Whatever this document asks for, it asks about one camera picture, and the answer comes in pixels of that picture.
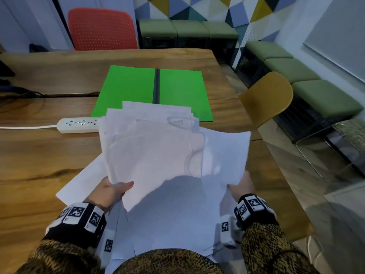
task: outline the yellow chair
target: yellow chair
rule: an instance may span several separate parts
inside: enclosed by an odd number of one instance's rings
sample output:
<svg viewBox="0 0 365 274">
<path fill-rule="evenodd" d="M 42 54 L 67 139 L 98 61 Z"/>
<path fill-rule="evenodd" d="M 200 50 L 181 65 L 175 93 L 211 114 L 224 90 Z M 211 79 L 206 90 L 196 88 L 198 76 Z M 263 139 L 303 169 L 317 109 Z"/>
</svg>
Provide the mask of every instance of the yellow chair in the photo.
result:
<svg viewBox="0 0 365 274">
<path fill-rule="evenodd" d="M 239 96 L 256 128 L 283 112 L 293 100 L 293 88 L 279 73 L 270 72 Z"/>
</svg>

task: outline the hand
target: hand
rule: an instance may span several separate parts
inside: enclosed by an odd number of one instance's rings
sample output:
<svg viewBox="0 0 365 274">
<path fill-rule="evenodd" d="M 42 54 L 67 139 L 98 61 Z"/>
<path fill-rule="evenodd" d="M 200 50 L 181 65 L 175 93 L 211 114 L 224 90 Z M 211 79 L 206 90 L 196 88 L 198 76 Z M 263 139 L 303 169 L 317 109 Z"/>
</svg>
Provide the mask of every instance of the hand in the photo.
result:
<svg viewBox="0 0 365 274">
<path fill-rule="evenodd" d="M 239 184 L 237 185 L 228 184 L 227 187 L 230 190 L 232 197 L 233 199 L 236 200 L 236 202 L 238 202 L 240 198 L 245 194 L 249 193 L 255 194 L 255 187 L 251 181 L 251 176 L 248 171 L 244 172 Z"/>
<path fill-rule="evenodd" d="M 112 203 L 133 185 L 134 182 L 111 184 L 108 177 L 104 177 L 84 202 L 96 205 L 107 213 Z"/>
</svg>

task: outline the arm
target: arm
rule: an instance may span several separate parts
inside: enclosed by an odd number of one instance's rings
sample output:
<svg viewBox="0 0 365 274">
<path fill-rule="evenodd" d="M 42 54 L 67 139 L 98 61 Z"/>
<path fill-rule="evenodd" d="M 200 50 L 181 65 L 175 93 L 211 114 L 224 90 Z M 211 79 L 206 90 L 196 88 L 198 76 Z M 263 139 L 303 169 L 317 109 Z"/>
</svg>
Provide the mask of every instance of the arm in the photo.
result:
<svg viewBox="0 0 365 274">
<path fill-rule="evenodd" d="M 229 189 L 238 202 L 235 214 L 244 230 L 241 250 L 249 274 L 319 274 L 307 257 L 285 239 L 272 208 L 253 194 L 248 171 L 238 185 L 229 185 Z"/>
<path fill-rule="evenodd" d="M 96 248 L 98 244 L 106 225 L 104 213 L 132 186 L 133 182 L 112 185 L 105 177 L 83 203 L 72 204 L 60 213 L 16 273 L 98 273 L 100 259 L 89 247 Z"/>
</svg>

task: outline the green cushion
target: green cushion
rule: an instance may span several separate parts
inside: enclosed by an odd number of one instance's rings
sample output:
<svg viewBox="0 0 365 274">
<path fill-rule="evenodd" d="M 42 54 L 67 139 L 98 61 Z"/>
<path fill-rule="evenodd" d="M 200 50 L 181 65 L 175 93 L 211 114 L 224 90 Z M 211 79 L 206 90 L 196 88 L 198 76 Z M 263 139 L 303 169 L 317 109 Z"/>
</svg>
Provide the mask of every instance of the green cushion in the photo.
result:
<svg viewBox="0 0 365 274">
<path fill-rule="evenodd" d="M 245 47 L 262 61 L 268 58 L 293 58 L 290 53 L 285 51 L 275 42 L 247 41 Z"/>
<path fill-rule="evenodd" d="M 353 116 L 363 106 L 326 80 L 295 82 L 293 91 L 323 117 Z"/>
<path fill-rule="evenodd" d="M 290 84 L 321 79 L 315 72 L 295 58 L 268 58 L 263 63 L 272 71 L 283 75 Z"/>
<path fill-rule="evenodd" d="M 210 38 L 238 39 L 238 33 L 236 30 L 229 26 L 226 22 L 204 21 L 202 24 L 209 31 Z"/>
<path fill-rule="evenodd" d="M 172 20 L 178 37 L 209 37 L 208 30 L 201 22 L 190 20 Z"/>
<path fill-rule="evenodd" d="M 142 37 L 177 37 L 177 31 L 170 20 L 140 19 L 139 29 Z"/>
</svg>

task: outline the triangle pattern wallpaper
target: triangle pattern wallpaper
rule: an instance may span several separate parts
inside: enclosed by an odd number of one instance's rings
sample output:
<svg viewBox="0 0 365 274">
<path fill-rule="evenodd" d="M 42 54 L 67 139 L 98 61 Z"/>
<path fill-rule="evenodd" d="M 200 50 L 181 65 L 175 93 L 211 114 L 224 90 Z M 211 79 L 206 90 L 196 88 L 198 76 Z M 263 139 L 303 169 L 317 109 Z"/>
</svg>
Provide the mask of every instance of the triangle pattern wallpaper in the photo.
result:
<svg viewBox="0 0 365 274">
<path fill-rule="evenodd" d="M 136 19 L 227 22 L 239 34 L 232 67 L 248 40 L 274 41 L 296 0 L 133 0 Z"/>
</svg>

